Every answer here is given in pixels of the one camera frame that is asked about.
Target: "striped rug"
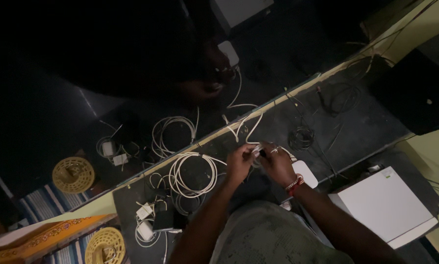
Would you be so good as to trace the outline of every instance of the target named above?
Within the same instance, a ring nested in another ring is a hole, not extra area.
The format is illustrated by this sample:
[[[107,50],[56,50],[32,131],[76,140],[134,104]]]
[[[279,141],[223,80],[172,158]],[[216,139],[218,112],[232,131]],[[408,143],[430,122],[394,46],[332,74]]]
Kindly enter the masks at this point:
[[[71,242],[67,247],[45,257],[49,264],[84,264],[84,255],[89,240],[96,231],[80,237],[77,241]]]
[[[66,194],[50,183],[20,199],[18,207],[31,225],[68,212],[90,198],[89,191]]]

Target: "bracelet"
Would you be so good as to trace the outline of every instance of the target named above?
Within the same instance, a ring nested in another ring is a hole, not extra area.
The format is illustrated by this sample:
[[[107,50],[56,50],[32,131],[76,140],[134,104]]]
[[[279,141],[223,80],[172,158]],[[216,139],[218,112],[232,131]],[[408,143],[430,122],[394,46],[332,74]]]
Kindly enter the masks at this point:
[[[290,196],[293,196],[293,192],[295,191],[295,189],[298,186],[305,183],[305,180],[303,179],[303,175],[297,173],[296,176],[298,178],[292,184],[290,184],[287,188],[285,188],[285,191],[287,191],[288,195],[290,195]]]

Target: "gray shirt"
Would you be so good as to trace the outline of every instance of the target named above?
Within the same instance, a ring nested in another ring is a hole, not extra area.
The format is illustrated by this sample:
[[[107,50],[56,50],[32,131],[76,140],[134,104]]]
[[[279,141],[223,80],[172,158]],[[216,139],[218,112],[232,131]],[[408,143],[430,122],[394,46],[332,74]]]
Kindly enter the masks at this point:
[[[353,263],[345,253],[319,240],[305,222],[266,201],[236,210],[218,237],[212,264]]]

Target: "black device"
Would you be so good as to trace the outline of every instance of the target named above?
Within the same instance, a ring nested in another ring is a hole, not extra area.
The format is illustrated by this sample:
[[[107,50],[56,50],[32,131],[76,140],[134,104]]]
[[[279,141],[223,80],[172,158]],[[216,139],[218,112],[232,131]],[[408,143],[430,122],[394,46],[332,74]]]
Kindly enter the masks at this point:
[[[159,211],[154,218],[153,232],[181,230],[186,225],[187,218],[177,210]]]
[[[439,129],[439,34],[411,51],[370,86],[410,131]]]

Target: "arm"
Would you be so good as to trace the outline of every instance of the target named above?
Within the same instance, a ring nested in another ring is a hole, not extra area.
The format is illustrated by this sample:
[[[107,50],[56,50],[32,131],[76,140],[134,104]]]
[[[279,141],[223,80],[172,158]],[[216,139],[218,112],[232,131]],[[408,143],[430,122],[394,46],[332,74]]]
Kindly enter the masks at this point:
[[[245,144],[228,155],[226,179],[184,231],[171,254],[170,264],[210,261],[216,239],[226,223],[229,200],[258,156],[257,152],[252,153],[254,147]]]
[[[288,154],[282,149],[271,153],[272,145],[262,145],[267,154],[260,160],[262,165],[282,187],[289,186],[296,180],[296,174]],[[345,252],[356,263],[404,263],[387,243],[334,205],[327,195],[302,184],[295,189],[293,196],[308,211],[335,249]]]

